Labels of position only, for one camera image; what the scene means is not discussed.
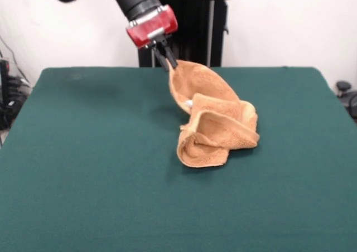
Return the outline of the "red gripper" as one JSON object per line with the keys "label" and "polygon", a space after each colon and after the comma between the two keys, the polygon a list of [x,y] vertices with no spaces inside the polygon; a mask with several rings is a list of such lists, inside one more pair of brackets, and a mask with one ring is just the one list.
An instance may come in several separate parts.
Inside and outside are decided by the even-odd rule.
{"label": "red gripper", "polygon": [[[161,36],[176,32],[177,29],[178,22],[173,9],[170,6],[159,6],[144,16],[130,21],[126,31],[137,48],[141,49],[157,42]],[[177,68],[178,63],[166,38],[161,40],[161,44],[154,44],[152,51],[165,72],[170,71],[167,59],[173,69]]]}

